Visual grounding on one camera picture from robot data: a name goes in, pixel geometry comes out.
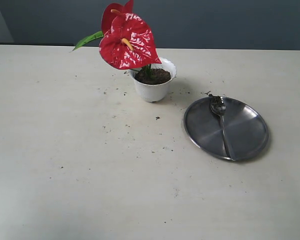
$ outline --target spoon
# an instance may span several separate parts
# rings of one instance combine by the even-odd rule
[[[232,161],[236,161],[234,150],[229,142],[229,137],[225,131],[224,115],[226,113],[226,105],[224,104],[220,96],[213,96],[212,94],[210,94],[209,96],[212,97],[210,102],[211,111],[214,114],[218,115],[220,119],[225,152]]]

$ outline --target anthurium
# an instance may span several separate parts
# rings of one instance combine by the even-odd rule
[[[104,35],[106,34],[106,32],[110,30],[111,23],[115,19],[115,17],[119,14],[132,13],[133,6],[134,6],[134,0],[129,0],[124,6],[122,6],[119,3],[109,4],[105,8],[103,15],[102,15],[102,20],[101,20],[101,30],[102,31],[98,31],[92,35],[84,37],[75,45],[75,47],[72,51],[74,51],[94,40],[103,38]]]
[[[99,52],[108,64],[120,70],[161,64],[150,27],[134,13],[114,18],[110,31],[100,42]]]

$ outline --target metal plate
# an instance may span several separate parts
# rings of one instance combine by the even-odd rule
[[[211,98],[199,99],[188,107],[183,118],[184,128],[199,148],[217,158],[229,160],[219,117],[210,110]],[[269,139],[266,122],[247,104],[229,97],[221,98],[226,106],[224,127],[236,160],[255,157]]]

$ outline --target white table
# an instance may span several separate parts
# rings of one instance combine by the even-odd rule
[[[71,49],[0,45],[0,240],[300,240],[300,51],[158,49],[178,74],[152,104]],[[208,91],[263,116],[265,154],[189,140]]]

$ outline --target white pot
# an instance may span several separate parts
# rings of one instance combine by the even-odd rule
[[[169,60],[160,57],[160,61],[162,64],[152,64],[152,69],[164,69],[168,71],[171,75],[171,79],[165,83],[157,84],[157,85],[149,85],[144,84],[135,79],[135,75],[137,74],[136,71],[129,70],[129,75],[134,80],[134,86],[136,93],[146,102],[149,103],[155,103],[163,99],[169,92],[169,86],[171,81],[176,77],[177,75],[177,68],[176,66],[170,62]]]

